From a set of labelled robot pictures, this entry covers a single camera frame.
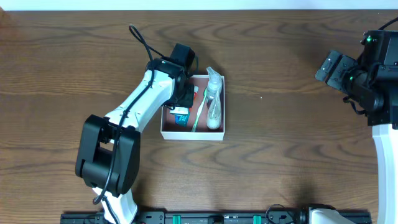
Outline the clear spray bottle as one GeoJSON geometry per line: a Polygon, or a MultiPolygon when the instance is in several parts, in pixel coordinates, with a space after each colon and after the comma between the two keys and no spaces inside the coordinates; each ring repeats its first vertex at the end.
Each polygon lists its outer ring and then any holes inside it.
{"type": "Polygon", "coordinates": [[[206,71],[208,72],[206,97],[208,101],[211,101],[221,94],[223,81],[221,75],[211,67],[207,67],[206,71]]]}

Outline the Colgate toothpaste tube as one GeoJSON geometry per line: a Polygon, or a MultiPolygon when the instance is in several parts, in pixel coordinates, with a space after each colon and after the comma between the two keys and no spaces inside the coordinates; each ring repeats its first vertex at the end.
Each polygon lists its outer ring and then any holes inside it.
{"type": "MultiPolygon", "coordinates": [[[[198,93],[198,86],[194,86],[194,94],[193,94],[193,99],[196,98],[198,93]]],[[[190,117],[190,112],[191,112],[191,108],[188,109],[188,113],[187,114],[176,114],[175,115],[175,124],[179,125],[179,126],[183,126],[186,127],[189,117],[190,117]]]]}

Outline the green white soap packet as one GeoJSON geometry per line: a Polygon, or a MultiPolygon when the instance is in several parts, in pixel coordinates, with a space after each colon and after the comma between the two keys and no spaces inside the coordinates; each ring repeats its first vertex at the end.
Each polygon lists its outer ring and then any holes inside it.
{"type": "Polygon", "coordinates": [[[170,114],[174,115],[187,115],[189,112],[190,109],[186,107],[175,107],[173,110],[170,110],[170,114]]]}

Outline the green toothbrush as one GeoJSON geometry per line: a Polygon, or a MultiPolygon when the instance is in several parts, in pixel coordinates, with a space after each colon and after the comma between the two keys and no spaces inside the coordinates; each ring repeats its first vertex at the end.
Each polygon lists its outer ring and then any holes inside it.
{"type": "Polygon", "coordinates": [[[207,88],[204,89],[203,99],[202,99],[202,101],[201,101],[201,103],[200,103],[200,105],[198,107],[198,110],[197,110],[197,116],[195,118],[195,122],[194,122],[193,127],[192,127],[192,132],[193,133],[197,130],[198,121],[200,119],[201,112],[203,111],[203,107],[205,105],[206,98],[207,98],[207,88]]]}

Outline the white lotion tube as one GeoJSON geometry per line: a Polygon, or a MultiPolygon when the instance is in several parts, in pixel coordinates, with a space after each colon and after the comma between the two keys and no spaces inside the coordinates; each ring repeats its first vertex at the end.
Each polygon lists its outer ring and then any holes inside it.
{"type": "Polygon", "coordinates": [[[206,125],[209,129],[218,129],[221,126],[220,90],[217,90],[215,96],[211,100],[206,118],[206,125]]]}

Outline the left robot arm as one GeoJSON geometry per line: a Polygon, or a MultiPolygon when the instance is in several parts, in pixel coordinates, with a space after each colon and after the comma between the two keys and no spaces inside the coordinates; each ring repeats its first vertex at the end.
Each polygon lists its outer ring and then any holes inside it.
{"type": "Polygon", "coordinates": [[[94,190],[93,202],[102,204],[107,222],[134,221],[131,187],[139,171],[141,134],[159,108],[192,106],[193,64],[198,64],[195,56],[150,60],[140,84],[117,108],[84,122],[75,174],[94,190]]]}

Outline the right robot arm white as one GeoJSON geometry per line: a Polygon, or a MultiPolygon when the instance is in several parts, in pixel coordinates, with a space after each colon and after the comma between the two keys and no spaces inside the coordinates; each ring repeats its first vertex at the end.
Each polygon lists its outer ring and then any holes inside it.
{"type": "Polygon", "coordinates": [[[331,50],[315,78],[345,94],[344,103],[365,115],[376,147],[378,223],[397,223],[397,31],[364,33],[357,59],[331,50]]]}

